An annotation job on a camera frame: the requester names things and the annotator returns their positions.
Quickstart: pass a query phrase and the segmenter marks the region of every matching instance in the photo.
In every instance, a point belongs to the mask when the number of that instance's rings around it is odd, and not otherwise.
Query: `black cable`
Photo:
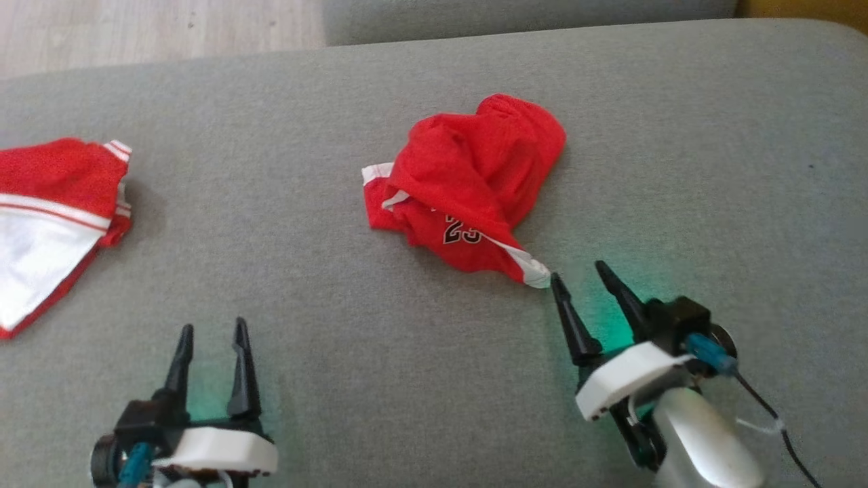
[[[778,415],[778,413],[775,412],[774,409],[772,408],[772,406],[768,405],[768,402],[766,402],[762,397],[760,397],[760,394],[757,393],[757,391],[754,390],[747,383],[747,380],[743,376],[741,376],[741,373],[736,372],[735,378],[739,381],[739,383],[741,383],[742,386],[745,387],[745,390],[747,390],[747,392],[750,393],[751,396],[754,399],[756,399],[757,402],[759,402],[759,404],[764,409],[766,409],[766,412],[768,412],[769,415],[771,415],[773,419],[775,419],[775,420],[780,419],[780,416]],[[799,456],[796,455],[796,450],[792,447],[792,441],[790,440],[790,434],[788,434],[786,432],[785,426],[781,426],[780,435],[781,435],[781,437],[784,438],[784,445],[786,446],[786,451],[789,452],[790,457],[792,458],[792,461],[794,463],[796,463],[796,466],[799,467],[799,469],[802,471],[802,474],[805,475],[805,478],[808,478],[808,481],[811,482],[811,485],[815,486],[816,488],[822,488],[819,481],[817,481],[817,479],[811,474],[811,472],[808,471],[808,469],[805,467],[805,465],[802,464],[802,460],[799,459]]]

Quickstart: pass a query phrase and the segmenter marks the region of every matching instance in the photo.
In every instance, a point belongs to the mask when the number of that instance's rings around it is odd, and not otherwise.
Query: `wooden floor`
[[[0,78],[324,44],[319,0],[0,0]]]

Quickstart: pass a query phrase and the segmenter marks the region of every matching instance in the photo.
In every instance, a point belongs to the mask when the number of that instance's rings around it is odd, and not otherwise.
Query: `gray cushion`
[[[2,344],[3,486],[85,486],[96,438],[197,328],[191,409],[219,415],[247,318],[280,473],[254,486],[643,486],[581,420],[548,291],[372,231],[359,170],[411,125],[506,92],[568,148],[516,231],[608,346],[593,271],[711,308],[827,486],[868,478],[868,39],[830,23],[645,24],[32,76],[0,145],[130,145],[135,226]],[[708,397],[764,423],[735,384]],[[772,486],[800,475],[749,431]]]
[[[736,0],[323,0],[330,45],[733,16]]]

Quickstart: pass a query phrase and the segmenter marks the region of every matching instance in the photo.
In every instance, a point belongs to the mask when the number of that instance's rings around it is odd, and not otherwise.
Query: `white zip tie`
[[[735,418],[735,423],[739,424],[739,425],[743,425],[743,426],[748,427],[750,429],[754,429],[757,432],[762,432],[764,434],[768,434],[768,435],[772,435],[772,436],[780,434],[781,432],[784,431],[784,428],[785,428],[784,421],[782,419],[775,419],[774,420],[774,427],[760,427],[759,425],[751,424],[747,420],[739,419],[738,417]]]

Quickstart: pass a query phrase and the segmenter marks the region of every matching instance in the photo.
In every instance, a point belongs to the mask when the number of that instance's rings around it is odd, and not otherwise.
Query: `robotic arm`
[[[237,355],[227,417],[193,421],[187,413],[187,374],[193,360],[193,326],[181,338],[163,388],[133,400],[114,432],[103,435],[90,458],[95,488],[200,488],[222,482],[247,488],[249,479],[277,470],[277,448],[262,430],[259,385],[247,323],[238,318]]]
[[[588,421],[611,416],[636,466],[667,487],[753,488],[765,476],[699,382],[735,373],[738,352],[711,313],[686,297],[642,302],[603,261],[597,273],[633,331],[632,346],[604,352],[557,274],[552,290],[573,364],[575,401]]]

